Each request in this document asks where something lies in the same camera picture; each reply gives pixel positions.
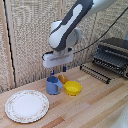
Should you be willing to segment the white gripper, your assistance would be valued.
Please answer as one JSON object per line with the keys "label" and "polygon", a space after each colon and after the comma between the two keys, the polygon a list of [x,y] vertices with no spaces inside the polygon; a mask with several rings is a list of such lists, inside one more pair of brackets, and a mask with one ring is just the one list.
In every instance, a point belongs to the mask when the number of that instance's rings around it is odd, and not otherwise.
{"label": "white gripper", "polygon": [[[69,63],[73,60],[73,48],[70,47],[61,52],[47,52],[42,56],[43,66],[45,68],[52,68],[54,66]],[[66,72],[66,66],[63,66],[63,72]],[[55,71],[51,69],[51,75],[54,75]]]}

